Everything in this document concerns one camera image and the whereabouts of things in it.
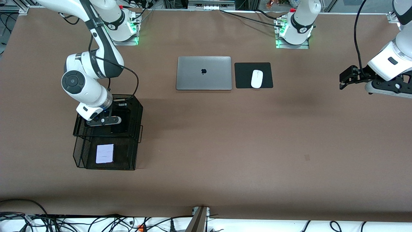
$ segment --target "computer mouse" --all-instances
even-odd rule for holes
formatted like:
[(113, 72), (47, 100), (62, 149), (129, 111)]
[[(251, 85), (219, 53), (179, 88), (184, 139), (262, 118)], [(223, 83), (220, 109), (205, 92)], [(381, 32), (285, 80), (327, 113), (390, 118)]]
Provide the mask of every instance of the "computer mouse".
[(262, 80), (263, 80), (263, 72), (260, 70), (253, 70), (252, 74), (252, 81), (251, 85), (253, 88), (258, 89), (262, 86)]

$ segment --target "brown table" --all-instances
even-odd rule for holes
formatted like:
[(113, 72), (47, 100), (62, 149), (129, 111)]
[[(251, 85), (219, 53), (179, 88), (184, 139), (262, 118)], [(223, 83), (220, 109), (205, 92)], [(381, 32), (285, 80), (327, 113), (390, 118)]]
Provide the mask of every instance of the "brown table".
[[(354, 19), (319, 15), (310, 49), (286, 50), (272, 27), (218, 11), (153, 12), (140, 44), (119, 47), (145, 108), (138, 169), (108, 171), (75, 166), (78, 102), (60, 86), (66, 57), (86, 51), (90, 34), (31, 9), (0, 61), (0, 197), (58, 214), (176, 216), (204, 204), (222, 218), (410, 221), (412, 101), (362, 84), (339, 90), (339, 73), (357, 63)], [(358, 31), (366, 63), (398, 28), (362, 15)], [(233, 78), (229, 92), (177, 91), (177, 58), (190, 55), (271, 62), (274, 88), (236, 89)], [(111, 92), (135, 81), (124, 71)], [(40, 213), (15, 206), (2, 209)]]

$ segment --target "white paper card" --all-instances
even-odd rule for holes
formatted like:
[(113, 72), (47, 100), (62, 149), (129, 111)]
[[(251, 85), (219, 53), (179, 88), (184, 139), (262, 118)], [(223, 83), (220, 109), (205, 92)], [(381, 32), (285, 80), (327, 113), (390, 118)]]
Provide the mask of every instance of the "white paper card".
[(113, 144), (97, 145), (96, 163), (113, 162)]

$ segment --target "cable connector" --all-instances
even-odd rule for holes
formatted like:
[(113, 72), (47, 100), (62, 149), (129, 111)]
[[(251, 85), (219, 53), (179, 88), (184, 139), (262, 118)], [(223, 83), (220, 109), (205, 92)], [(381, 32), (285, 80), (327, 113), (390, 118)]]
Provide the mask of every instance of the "cable connector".
[(176, 232), (175, 223), (174, 223), (173, 219), (170, 220), (170, 232)]

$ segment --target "black mouse pad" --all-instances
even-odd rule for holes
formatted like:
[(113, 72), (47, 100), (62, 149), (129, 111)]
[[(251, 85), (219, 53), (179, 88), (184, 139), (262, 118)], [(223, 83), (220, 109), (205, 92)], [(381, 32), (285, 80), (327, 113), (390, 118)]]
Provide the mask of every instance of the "black mouse pad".
[(270, 68), (270, 63), (234, 63), (236, 88), (253, 88), (250, 84), (252, 81), (253, 70), (260, 70), (263, 72), (261, 88), (273, 88), (272, 69)]

